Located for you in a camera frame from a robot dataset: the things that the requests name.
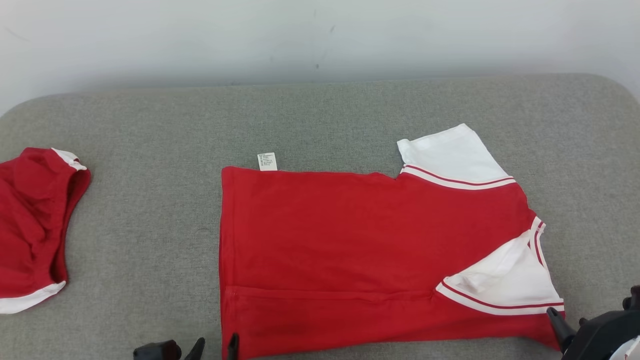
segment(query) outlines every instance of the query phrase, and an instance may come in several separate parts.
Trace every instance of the red garment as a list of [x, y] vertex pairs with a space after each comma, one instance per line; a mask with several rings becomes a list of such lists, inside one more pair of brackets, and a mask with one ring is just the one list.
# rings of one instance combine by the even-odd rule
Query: red garment
[[0, 164], [0, 313], [17, 313], [68, 281], [67, 224], [91, 174], [75, 155], [27, 148]]
[[222, 187], [222, 340], [238, 333], [240, 359], [487, 336], [557, 348], [544, 224], [512, 177], [227, 167]]

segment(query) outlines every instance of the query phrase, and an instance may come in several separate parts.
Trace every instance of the red and white shirt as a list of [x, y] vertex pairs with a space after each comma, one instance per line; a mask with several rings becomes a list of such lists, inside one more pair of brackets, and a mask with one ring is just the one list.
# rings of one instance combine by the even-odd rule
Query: red and white shirt
[[67, 224], [90, 178], [75, 155], [56, 149], [27, 148], [0, 163], [0, 314], [66, 285]]
[[222, 331], [240, 359], [487, 336], [557, 346], [545, 225], [513, 177], [464, 124], [398, 148], [395, 179], [223, 169]]

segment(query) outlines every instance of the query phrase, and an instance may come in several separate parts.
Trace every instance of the gray fabric surface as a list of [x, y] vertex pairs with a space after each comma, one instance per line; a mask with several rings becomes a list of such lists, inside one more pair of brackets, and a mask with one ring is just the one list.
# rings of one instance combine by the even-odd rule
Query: gray fabric surface
[[[0, 161], [76, 153], [93, 182], [67, 236], [70, 283], [0, 316], [0, 359], [130, 359], [170, 338], [219, 358], [220, 170], [379, 171], [396, 140], [466, 122], [548, 224], [543, 248], [577, 326], [640, 283], [640, 106], [590, 75], [233, 86], [55, 95], [0, 118]], [[537, 343], [379, 343], [283, 359], [559, 359]]]

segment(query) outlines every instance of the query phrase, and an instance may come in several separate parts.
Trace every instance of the red fabric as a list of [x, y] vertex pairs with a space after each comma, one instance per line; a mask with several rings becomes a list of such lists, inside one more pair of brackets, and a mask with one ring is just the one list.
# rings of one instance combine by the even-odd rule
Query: red fabric
[[227, 167], [222, 187], [223, 344], [238, 333], [240, 359], [485, 336], [557, 346], [544, 314], [489, 315], [435, 291], [530, 229], [516, 183], [474, 191], [410, 174]]
[[90, 178], [52, 149], [27, 148], [0, 163], [0, 298], [68, 280], [67, 224]]

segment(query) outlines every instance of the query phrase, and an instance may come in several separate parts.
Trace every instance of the white background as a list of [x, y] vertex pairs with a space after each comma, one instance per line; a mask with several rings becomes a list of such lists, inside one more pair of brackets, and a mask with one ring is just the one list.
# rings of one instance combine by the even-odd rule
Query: white background
[[118, 86], [531, 72], [640, 97], [640, 0], [0, 0], [0, 114]]

